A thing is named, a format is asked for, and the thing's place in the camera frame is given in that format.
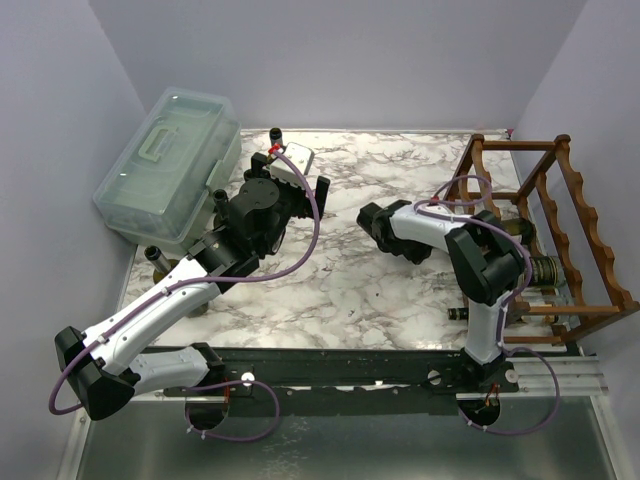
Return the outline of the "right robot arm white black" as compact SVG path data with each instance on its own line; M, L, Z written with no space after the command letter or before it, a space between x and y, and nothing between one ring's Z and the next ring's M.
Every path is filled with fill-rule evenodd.
M508 304L531 262L524 247L489 211L457 215L436 202L369 203L357 224L379 250L418 265L434 249L448 254L457 284L468 300L467 337L458 376L480 392L496 380L504 361L503 327Z

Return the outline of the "clear glass wine bottle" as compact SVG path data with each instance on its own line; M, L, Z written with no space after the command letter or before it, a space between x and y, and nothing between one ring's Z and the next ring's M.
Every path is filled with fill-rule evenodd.
M574 300L564 267L557 256L532 256L532 277L522 298L535 305L567 306Z

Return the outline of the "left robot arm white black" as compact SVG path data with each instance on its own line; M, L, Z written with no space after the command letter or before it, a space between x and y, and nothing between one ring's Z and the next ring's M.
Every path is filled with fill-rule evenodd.
M270 156L256 153L245 182L230 197L213 194L214 229L198 240L174 268L145 294L97 325L80 331L61 330L54 339L61 375L49 397L49 411L65 415L56 405L68 384L79 407L93 420L121 410L134 397L167 388L214 393L223 363L206 345L147 353L153 340L197 307L237 284L283 278L306 263L311 250L290 267L258 276L259 264L277 253L288 222L314 222L310 248L317 244L331 181L318 176L314 186L294 162L275 147Z

